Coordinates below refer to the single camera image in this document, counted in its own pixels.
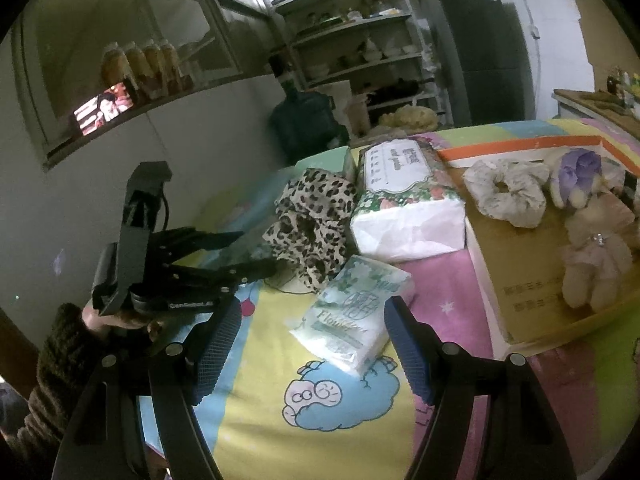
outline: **window frame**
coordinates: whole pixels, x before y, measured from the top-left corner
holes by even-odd
[[[75,139],[75,141],[71,141],[74,148],[72,150],[67,149],[66,144],[70,142],[72,137],[64,135],[65,131],[68,131],[68,126],[65,128],[63,123],[68,124],[68,120],[57,119],[55,117],[44,82],[42,66],[40,65],[40,56],[35,39],[36,20],[32,15],[33,8],[36,6],[36,1],[37,0],[30,0],[18,20],[15,22],[14,29],[12,31],[12,44],[18,99],[20,101],[27,129],[45,169],[52,167],[55,163],[62,160],[60,155],[55,153],[58,150],[60,150],[61,154],[64,153],[62,157],[64,158],[64,156],[75,151],[78,147],[83,146],[89,140],[100,136],[111,128],[116,127],[121,122],[129,120],[136,115],[190,93],[185,92],[178,96],[170,96],[166,99],[146,105],[145,107],[137,109],[134,108],[126,117],[123,117],[123,121],[113,121],[113,124],[110,123],[106,125],[101,128],[99,132],[93,132],[81,139]],[[218,86],[219,84],[224,84],[230,80],[240,79],[243,77],[243,72],[238,56],[236,56],[232,43],[230,42],[228,27],[222,10],[220,9],[218,0],[194,1],[200,4],[207,23],[209,23],[209,26],[217,37],[220,38],[220,45],[222,46],[222,49],[230,63],[230,67],[228,69],[221,69],[222,72],[220,73],[219,78],[213,80],[204,88],[198,88],[194,91],[197,92]],[[156,22],[156,17],[153,13],[150,0],[141,0],[141,5],[146,7],[142,12],[142,15],[149,20],[152,37],[156,41],[160,40],[162,38],[162,31]],[[251,11],[256,12],[257,14],[262,14],[249,6],[246,6],[245,9],[251,9]]]

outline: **large tissue pack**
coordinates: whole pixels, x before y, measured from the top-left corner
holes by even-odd
[[[363,256],[403,262],[465,247],[465,203],[427,140],[371,146],[358,178],[351,233]]]
[[[388,341],[385,301],[413,299],[411,274],[352,256],[290,332],[307,350],[340,370],[362,377]]]

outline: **brown sleeve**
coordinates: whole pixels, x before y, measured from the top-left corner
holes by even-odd
[[[85,328],[81,311],[60,307],[38,357],[38,384],[29,397],[30,414],[15,437],[8,437],[18,464],[35,478],[50,478],[58,447],[86,382],[104,353]]]

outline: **printed label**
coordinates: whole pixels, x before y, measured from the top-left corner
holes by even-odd
[[[402,193],[431,176],[431,169],[415,140],[383,142],[365,153],[368,191]]]

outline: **leopard print scrunchie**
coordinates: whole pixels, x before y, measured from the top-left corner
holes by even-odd
[[[347,261],[345,233],[355,193],[335,173],[306,170],[287,184],[276,202],[278,221],[262,236],[276,258],[292,263],[302,283],[316,292]]]

